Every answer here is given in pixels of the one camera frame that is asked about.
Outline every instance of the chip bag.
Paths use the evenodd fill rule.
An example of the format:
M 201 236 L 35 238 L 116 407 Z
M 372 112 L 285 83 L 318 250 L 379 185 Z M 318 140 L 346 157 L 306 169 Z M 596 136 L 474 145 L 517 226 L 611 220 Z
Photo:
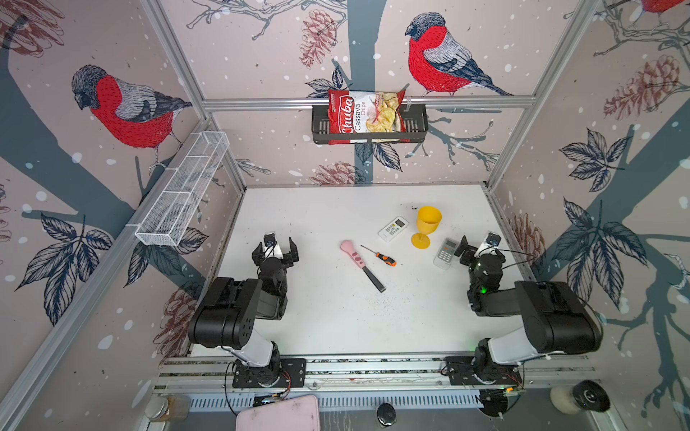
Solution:
M 368 91 L 329 90 L 328 120 L 331 133 L 390 133 L 404 132 L 405 125 L 398 108 L 405 91 L 383 93 Z M 398 141 L 376 139 L 374 142 Z M 329 141 L 338 143 L 366 143 L 366 139 Z

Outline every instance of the bird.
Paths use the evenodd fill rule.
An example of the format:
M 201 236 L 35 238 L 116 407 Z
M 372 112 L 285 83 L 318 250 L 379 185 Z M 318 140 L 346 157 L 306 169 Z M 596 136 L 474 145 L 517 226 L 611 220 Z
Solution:
M 158 162 L 158 145 L 173 134 L 175 117 L 191 107 L 179 97 L 166 96 L 149 86 L 130 84 L 109 75 L 98 66 L 88 64 L 72 77 L 72 92 L 79 109 L 91 109 L 108 131 L 120 142 L 134 148 L 154 148 Z
M 410 73 L 426 89 L 425 96 L 432 91 L 448 92 L 453 96 L 460 88 L 470 87 L 488 88 L 502 96 L 512 95 L 493 85 L 469 50 L 453 38 L 441 14 L 417 15 L 405 35 L 410 37 Z
M 621 6 L 625 3 L 628 3 L 632 0 L 621 0 L 617 3 L 614 3 L 613 5 L 609 6 L 610 9 L 617 8 L 618 6 Z M 657 18 L 659 18 L 659 24 L 654 27 L 654 30 L 659 28 L 659 27 L 666 27 L 669 25 L 668 22 L 664 22 L 661 20 L 661 14 L 666 12 L 668 9 L 671 9 L 674 6 L 677 6 L 681 4 L 685 0 L 636 0 L 637 3 L 640 3 L 641 6 L 639 7 L 639 12 L 636 10 L 633 15 L 639 13 L 639 15 L 634 19 L 633 23 L 629 26 L 630 28 L 636 28 L 637 27 L 637 22 L 638 19 L 645 13 L 645 12 L 652 12 L 657 14 Z

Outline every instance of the black basket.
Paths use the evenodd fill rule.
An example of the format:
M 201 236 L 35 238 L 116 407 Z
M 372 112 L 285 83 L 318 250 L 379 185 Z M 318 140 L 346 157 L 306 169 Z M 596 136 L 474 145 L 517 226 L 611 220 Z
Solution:
M 386 143 L 421 143 L 424 142 L 426 132 L 429 130 L 426 116 L 426 105 L 414 103 L 405 111 L 407 105 L 400 105 L 398 112 L 405 125 L 405 132 L 392 133 L 330 133 L 331 123 L 328 120 L 328 106 L 315 105 L 311 109 L 311 132 L 314 143 L 327 145 L 329 141 L 366 140 L 367 143 L 376 143 L 377 139 L 392 139 Z

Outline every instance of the white mesh basket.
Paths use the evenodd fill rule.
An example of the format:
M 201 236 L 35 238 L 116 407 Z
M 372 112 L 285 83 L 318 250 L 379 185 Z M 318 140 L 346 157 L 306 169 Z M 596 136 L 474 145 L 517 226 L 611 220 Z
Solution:
M 137 229 L 142 243 L 179 244 L 229 145 L 224 132 L 199 134 Z

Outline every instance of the yellow goblet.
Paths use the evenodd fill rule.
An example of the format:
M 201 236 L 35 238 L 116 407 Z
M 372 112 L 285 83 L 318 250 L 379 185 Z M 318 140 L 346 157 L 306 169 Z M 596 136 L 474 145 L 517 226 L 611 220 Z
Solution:
M 420 233 L 412 236 L 412 245 L 420 249 L 428 248 L 431 240 L 427 235 L 438 228 L 442 218 L 441 212 L 433 206 L 421 207 L 417 213 L 417 229 Z

